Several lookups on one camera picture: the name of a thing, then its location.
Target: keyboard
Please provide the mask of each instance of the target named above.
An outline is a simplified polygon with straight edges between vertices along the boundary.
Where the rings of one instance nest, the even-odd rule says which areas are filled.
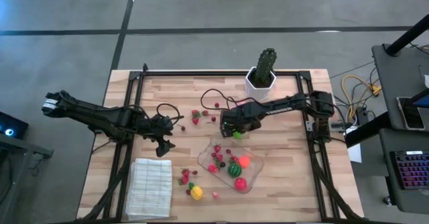
[[[391,155],[402,189],[429,189],[429,150],[399,151]]]

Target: white towel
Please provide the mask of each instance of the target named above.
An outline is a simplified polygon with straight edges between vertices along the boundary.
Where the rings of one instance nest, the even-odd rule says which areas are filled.
[[[136,158],[131,165],[125,213],[130,221],[170,216],[172,200],[171,160]]]

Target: gray floor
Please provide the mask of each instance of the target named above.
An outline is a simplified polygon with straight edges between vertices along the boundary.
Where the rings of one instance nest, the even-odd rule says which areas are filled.
[[[0,0],[0,30],[118,30],[127,0]],[[173,27],[321,27],[412,25],[429,0],[135,0],[130,29]],[[403,32],[196,34],[127,36],[119,69],[249,68],[262,49],[278,51],[276,68],[327,68],[334,76],[372,61],[371,46]],[[114,36],[0,36],[0,111],[30,124],[27,139],[54,148],[37,177],[28,174],[16,223],[52,223],[75,217],[93,135],[69,119],[42,115],[47,92],[66,89],[101,104]],[[429,42],[429,34],[415,43]],[[347,74],[366,79],[373,64]],[[344,99],[342,77],[332,79]],[[356,82],[350,80],[350,91]],[[357,96],[363,92],[357,90]],[[383,113],[382,97],[369,108]],[[365,216],[374,221],[425,223],[429,216],[386,207],[384,179],[356,175]]]

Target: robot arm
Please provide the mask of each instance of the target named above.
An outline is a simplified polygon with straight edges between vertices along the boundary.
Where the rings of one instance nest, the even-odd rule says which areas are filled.
[[[79,101],[70,96],[66,91],[59,93],[48,93],[43,104],[43,114],[48,117],[69,117],[88,125],[93,131],[102,131],[107,137],[119,142],[127,134],[136,133],[149,138],[152,142],[158,142],[156,155],[158,157],[166,154],[175,145],[166,141],[164,135],[173,135],[172,119],[159,114],[152,118],[147,113],[136,106],[136,109],[129,107],[107,108],[84,101]]]
[[[288,111],[303,111],[315,118],[316,141],[329,138],[328,118],[334,115],[332,95],[322,91],[298,93],[291,97],[267,103],[249,102],[221,112],[221,133],[231,137],[234,132],[245,133],[261,127],[261,120],[268,115]]]

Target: wooden tabletop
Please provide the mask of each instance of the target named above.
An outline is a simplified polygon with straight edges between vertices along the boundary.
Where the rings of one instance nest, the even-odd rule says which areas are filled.
[[[332,92],[327,70],[310,71],[314,90]],[[128,74],[128,70],[112,72],[105,106],[123,105]],[[134,86],[133,96],[135,96],[136,88]],[[176,147],[162,159],[172,161],[174,179],[181,177],[182,168],[197,170],[197,176],[192,176],[190,181],[201,186],[204,191],[202,200],[194,201],[186,195],[185,186],[179,186],[177,181],[173,181],[170,217],[161,219],[161,221],[319,221],[320,215],[304,123],[299,111],[268,116],[262,121],[261,129],[249,132],[242,140],[237,140],[239,145],[253,155],[260,156],[265,163],[263,170],[253,183],[252,190],[247,194],[236,192],[198,165],[199,153],[208,145],[210,136],[219,132],[219,112],[209,111],[210,116],[217,117],[216,124],[210,123],[210,117],[202,117],[198,125],[192,123],[190,112],[193,109],[202,110],[200,97],[210,88],[216,88],[225,96],[232,96],[234,99],[245,98],[245,81],[242,76],[154,76],[144,78],[141,106],[149,116],[156,113],[156,106],[160,103],[177,106],[180,113],[185,116],[178,124],[185,126],[186,131],[181,131],[180,127],[174,128],[174,135],[169,139],[176,144]],[[294,95],[297,92],[294,77],[278,76],[267,101]],[[214,106],[215,103],[226,107],[225,101],[219,94],[208,93],[204,104]],[[167,107],[162,107],[160,111],[163,115],[176,116],[176,112]],[[106,141],[105,136],[98,136],[94,148]],[[132,161],[135,158],[158,159],[155,153],[156,147],[156,143],[143,140],[139,136],[135,137]],[[327,144],[326,148],[335,188],[354,212],[363,216],[345,144],[333,141]],[[106,190],[114,150],[114,144],[111,144],[97,150],[92,155],[78,217],[85,216]],[[217,200],[212,197],[214,191],[220,194],[220,198]],[[326,189],[324,189],[324,199],[328,213],[330,213]],[[115,214],[116,201],[117,196],[114,196],[112,215]]]

